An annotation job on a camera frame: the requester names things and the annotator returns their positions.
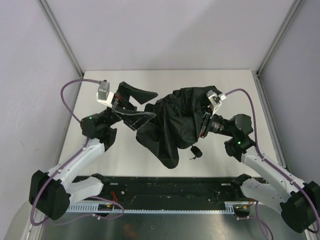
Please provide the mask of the black folding umbrella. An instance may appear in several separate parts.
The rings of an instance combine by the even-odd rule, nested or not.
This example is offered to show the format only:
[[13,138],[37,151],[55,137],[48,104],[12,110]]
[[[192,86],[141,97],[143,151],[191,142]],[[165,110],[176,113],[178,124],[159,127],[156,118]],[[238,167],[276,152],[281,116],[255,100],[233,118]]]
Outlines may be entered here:
[[185,87],[145,106],[156,116],[137,130],[136,140],[168,169],[179,164],[179,149],[198,142],[205,107],[210,105],[209,91],[222,94],[214,85]]

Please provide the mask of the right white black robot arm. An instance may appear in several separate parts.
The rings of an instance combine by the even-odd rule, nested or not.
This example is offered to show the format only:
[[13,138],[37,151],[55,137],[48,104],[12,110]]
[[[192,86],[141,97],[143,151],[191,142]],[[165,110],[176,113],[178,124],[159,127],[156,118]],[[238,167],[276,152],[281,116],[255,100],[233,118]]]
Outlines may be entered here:
[[294,176],[282,166],[271,161],[250,138],[253,121],[246,114],[231,119],[219,116],[209,108],[204,109],[200,137],[208,133],[228,136],[224,142],[226,153],[258,173],[266,182],[242,174],[233,180],[241,196],[252,198],[281,215],[295,232],[308,230],[320,222],[320,186]]

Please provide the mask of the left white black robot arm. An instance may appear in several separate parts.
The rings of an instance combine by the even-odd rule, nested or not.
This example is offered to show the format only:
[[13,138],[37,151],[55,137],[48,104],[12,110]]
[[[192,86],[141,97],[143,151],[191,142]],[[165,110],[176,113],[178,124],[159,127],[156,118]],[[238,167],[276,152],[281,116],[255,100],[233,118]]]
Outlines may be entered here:
[[75,178],[114,144],[118,130],[113,125],[123,122],[132,131],[137,131],[156,116],[153,112],[139,111],[130,102],[134,98],[143,105],[156,98],[156,92],[135,88],[124,81],[116,92],[111,92],[107,80],[87,79],[87,82],[98,85],[96,100],[105,105],[105,110],[82,119],[75,117],[85,142],[65,162],[32,175],[28,201],[33,226],[61,218],[70,205],[87,198],[99,200],[108,188],[106,177],[95,173],[79,182],[75,182]]

